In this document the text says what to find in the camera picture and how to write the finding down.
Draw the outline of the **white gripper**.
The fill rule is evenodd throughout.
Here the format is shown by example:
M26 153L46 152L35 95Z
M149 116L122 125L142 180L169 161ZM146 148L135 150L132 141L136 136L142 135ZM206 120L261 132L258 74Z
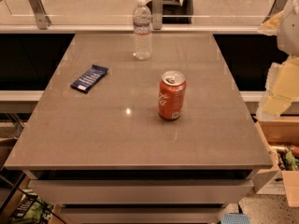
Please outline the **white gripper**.
M291 56L299 56L299 0L292 0L283 12L263 22L258 32L278 34L278 48ZM283 64L272 63L265 88L256 111L257 119L276 119L299 97L299 57L289 57Z

